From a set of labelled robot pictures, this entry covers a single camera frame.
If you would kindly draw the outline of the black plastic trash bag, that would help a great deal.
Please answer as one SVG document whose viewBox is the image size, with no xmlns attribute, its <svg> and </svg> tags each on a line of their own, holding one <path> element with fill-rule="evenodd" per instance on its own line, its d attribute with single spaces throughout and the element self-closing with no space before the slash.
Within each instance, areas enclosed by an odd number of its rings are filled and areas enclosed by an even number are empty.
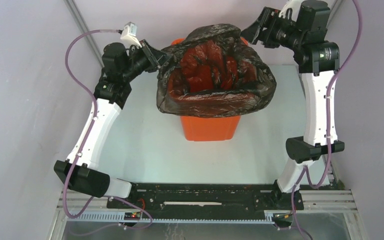
<svg viewBox="0 0 384 240">
<path fill-rule="evenodd" d="M 158 71 L 156 93 L 161 113 L 241 116 L 264 109 L 275 95 L 275 76 L 235 25 L 198 27 L 163 52 L 168 60 Z"/>
</svg>

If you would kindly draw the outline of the orange plastic trash bin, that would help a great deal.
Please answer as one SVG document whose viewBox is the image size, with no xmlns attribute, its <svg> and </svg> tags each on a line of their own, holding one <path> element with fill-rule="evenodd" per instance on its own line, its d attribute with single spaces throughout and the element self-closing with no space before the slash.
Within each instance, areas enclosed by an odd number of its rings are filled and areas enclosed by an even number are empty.
<svg viewBox="0 0 384 240">
<path fill-rule="evenodd" d="M 179 67 L 170 74 L 168 94 L 178 99 L 186 94 L 203 91 L 234 90 L 239 81 L 237 61 L 224 54 L 214 40 L 207 40 L 186 50 Z M 181 116 L 184 137 L 188 141 L 208 142 L 230 140 L 236 131 L 240 116 L 202 118 Z"/>
</svg>

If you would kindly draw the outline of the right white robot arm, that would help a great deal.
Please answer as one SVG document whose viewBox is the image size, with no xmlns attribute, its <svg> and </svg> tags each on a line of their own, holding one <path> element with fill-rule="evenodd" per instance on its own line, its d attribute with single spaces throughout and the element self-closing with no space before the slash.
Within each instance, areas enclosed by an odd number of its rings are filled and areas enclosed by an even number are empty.
<svg viewBox="0 0 384 240">
<path fill-rule="evenodd" d="M 290 204 L 290 194 L 299 190 L 303 175 L 315 161 L 345 148 L 335 128 L 332 79 L 340 69 L 340 49 L 326 40 L 330 14 L 325 1 L 289 0 L 282 9 L 264 7 L 256 21 L 241 32 L 250 44 L 291 50 L 303 83 L 305 132 L 303 136 L 286 140 L 289 159 L 270 196 L 271 204 L 277 209 Z"/>
</svg>

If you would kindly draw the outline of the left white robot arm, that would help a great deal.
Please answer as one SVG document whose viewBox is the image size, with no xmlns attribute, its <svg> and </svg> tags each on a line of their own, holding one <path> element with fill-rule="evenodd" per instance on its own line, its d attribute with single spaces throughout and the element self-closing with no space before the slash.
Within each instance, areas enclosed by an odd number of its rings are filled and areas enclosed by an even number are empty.
<svg viewBox="0 0 384 240">
<path fill-rule="evenodd" d="M 114 196 L 125 208 L 133 208 L 138 194 L 133 184 L 98 170 L 101 153 L 113 123 L 132 91 L 131 81 L 143 72 L 153 73 L 169 59 L 146 40 L 125 47 L 120 42 L 103 49 L 103 68 L 92 95 L 92 107 L 72 152 L 53 169 L 65 188 L 95 198 Z"/>
</svg>

